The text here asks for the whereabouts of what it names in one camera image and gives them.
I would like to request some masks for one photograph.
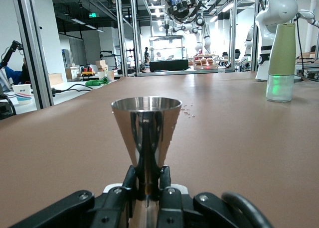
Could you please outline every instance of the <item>screw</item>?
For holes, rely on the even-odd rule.
[[[202,201],[202,202],[206,202],[206,201],[208,201],[208,197],[206,196],[206,195],[200,195],[199,196],[199,199]]]
[[[80,199],[80,200],[85,200],[85,199],[87,199],[88,197],[89,197],[88,194],[83,193],[83,194],[81,194],[81,195],[79,196],[79,199]]]
[[[103,223],[106,223],[106,222],[108,222],[109,220],[110,220],[110,218],[108,218],[108,217],[102,218],[102,222],[103,222]]]
[[[171,194],[175,193],[175,189],[174,188],[168,188],[167,192],[171,195]]]
[[[115,188],[115,189],[113,190],[113,192],[115,192],[115,194],[119,194],[119,193],[122,192],[122,189],[121,189],[121,188]]]
[[[170,224],[170,223],[174,223],[174,219],[173,219],[172,217],[168,218],[168,219],[167,219],[167,223],[169,223],[169,224]]]

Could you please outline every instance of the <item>brown table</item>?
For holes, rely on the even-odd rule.
[[[183,101],[167,154],[173,183],[192,196],[239,192],[278,228],[319,227],[319,84],[290,103],[265,99],[254,73],[121,78],[40,111],[0,121],[0,227],[74,191],[122,182],[130,159],[110,103]]]

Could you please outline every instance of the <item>white cup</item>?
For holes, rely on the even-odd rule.
[[[99,72],[98,72],[98,77],[99,77],[99,80],[102,79],[102,78],[104,78],[104,77],[105,77],[105,72],[104,72],[104,71],[102,71],[102,72],[99,71]]]
[[[108,77],[109,81],[113,81],[114,80],[114,70],[106,70],[105,71],[106,76]]]
[[[13,91],[20,105],[32,103],[31,85],[13,85]]]

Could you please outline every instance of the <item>person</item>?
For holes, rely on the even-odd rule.
[[[166,58],[164,56],[162,56],[159,52],[156,53],[156,60],[160,61],[160,60],[166,60]]]
[[[30,80],[31,79],[25,58],[23,58],[23,66],[21,71],[15,71],[8,66],[5,66],[0,70],[0,84],[3,91],[8,91],[11,89],[11,85],[30,84]]]

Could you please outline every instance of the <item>exit sign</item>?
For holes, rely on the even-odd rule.
[[[99,17],[99,14],[97,13],[89,13],[90,18]]]

